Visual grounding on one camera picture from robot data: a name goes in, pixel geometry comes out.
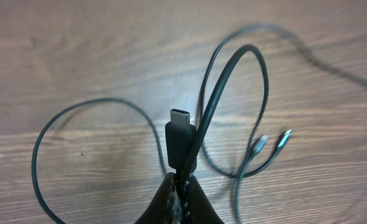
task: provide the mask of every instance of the wooden table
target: wooden table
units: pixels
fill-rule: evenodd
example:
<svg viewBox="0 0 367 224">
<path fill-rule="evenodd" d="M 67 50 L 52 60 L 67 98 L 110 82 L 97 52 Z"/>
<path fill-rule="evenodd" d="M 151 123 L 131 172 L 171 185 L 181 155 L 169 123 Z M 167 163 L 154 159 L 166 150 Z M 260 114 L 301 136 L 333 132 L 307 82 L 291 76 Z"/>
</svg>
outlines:
<svg viewBox="0 0 367 224">
<path fill-rule="evenodd" d="M 0 223 L 51 223 L 35 198 L 32 149 L 63 108 L 102 96 L 124 98 L 154 120 L 165 153 L 169 110 L 195 114 L 213 49 L 254 22 L 294 31 L 325 61 L 367 79 L 367 1 L 0 1 Z M 367 90 L 307 63 L 286 40 L 246 35 L 217 58 L 212 86 L 232 53 L 252 43 L 270 73 L 257 135 L 271 151 L 285 128 L 293 137 L 264 172 L 243 181 L 245 223 L 367 223 Z M 255 58 L 238 64 L 205 142 L 234 172 L 262 99 Z M 89 106 L 46 134 L 40 188 L 67 223 L 133 223 L 162 181 L 146 121 L 123 105 Z M 202 153 L 198 177 L 218 215 L 235 223 L 232 180 Z"/>
</svg>

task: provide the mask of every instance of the wooden surface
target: wooden surface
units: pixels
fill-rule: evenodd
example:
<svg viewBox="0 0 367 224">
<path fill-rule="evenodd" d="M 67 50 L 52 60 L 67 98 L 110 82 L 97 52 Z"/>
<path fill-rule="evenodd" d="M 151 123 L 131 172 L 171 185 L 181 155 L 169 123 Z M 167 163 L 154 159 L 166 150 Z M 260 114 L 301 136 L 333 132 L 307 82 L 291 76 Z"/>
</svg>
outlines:
<svg viewBox="0 0 367 224">
<path fill-rule="evenodd" d="M 0 1 L 0 223 L 51 223 L 35 198 L 30 160 L 53 115 L 83 100 L 125 98 L 154 120 L 165 152 L 169 110 L 195 114 L 213 49 L 253 22 L 280 24 L 320 58 L 367 79 L 367 1 Z M 257 133 L 271 140 L 251 167 L 281 130 L 293 129 L 293 137 L 270 167 L 243 181 L 243 221 L 367 223 L 367 90 L 260 33 L 222 50 L 207 96 L 244 43 L 262 50 L 271 88 Z M 241 160 L 261 99 L 259 65 L 249 54 L 205 139 L 226 170 Z M 67 223 L 133 223 L 162 181 L 150 128 L 113 104 L 58 120 L 37 168 L 46 202 Z M 217 214 L 234 223 L 232 180 L 211 170 L 202 154 L 195 175 Z"/>
</svg>

